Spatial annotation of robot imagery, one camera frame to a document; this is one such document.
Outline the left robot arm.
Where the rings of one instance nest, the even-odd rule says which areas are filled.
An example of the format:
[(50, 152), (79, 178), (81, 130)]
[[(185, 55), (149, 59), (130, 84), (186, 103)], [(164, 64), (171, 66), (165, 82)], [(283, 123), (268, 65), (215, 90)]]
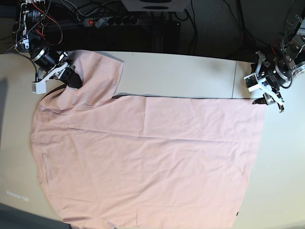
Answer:
[(289, 89), (296, 77), (305, 72), (305, 34), (300, 32), (305, 19), (305, 10), (294, 14), (293, 0), (285, 14), (281, 38), (271, 44), (271, 51), (257, 51), (258, 61), (251, 64), (251, 74), (244, 77), (249, 92), (260, 90), (261, 98), (253, 104), (276, 104), (284, 111), (284, 99), (280, 89)]

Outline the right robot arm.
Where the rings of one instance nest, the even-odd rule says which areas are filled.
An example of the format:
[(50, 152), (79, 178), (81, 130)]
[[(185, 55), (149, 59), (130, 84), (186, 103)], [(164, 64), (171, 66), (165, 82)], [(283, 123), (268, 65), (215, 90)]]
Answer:
[(41, 29), (48, 17), (42, 1), (29, 1), (21, 5), (20, 27), (16, 46), (24, 46), (28, 59), (35, 68), (32, 90), (42, 94), (40, 105), (47, 108), (70, 109), (77, 104), (92, 107), (115, 99), (155, 99), (178, 101), (178, 96), (118, 93), (117, 89), (127, 80), (134, 81), (136, 70), (144, 69), (143, 79), (155, 79), (158, 75), (170, 76), (176, 82), (179, 77), (189, 80), (200, 77), (205, 80), (202, 88), (209, 88), (211, 80), (221, 81), (226, 75), (234, 76), (237, 61), (208, 57), (174, 54), (145, 53), (142, 61), (125, 62), (110, 53), (75, 50), (72, 54), (58, 53), (44, 38)]

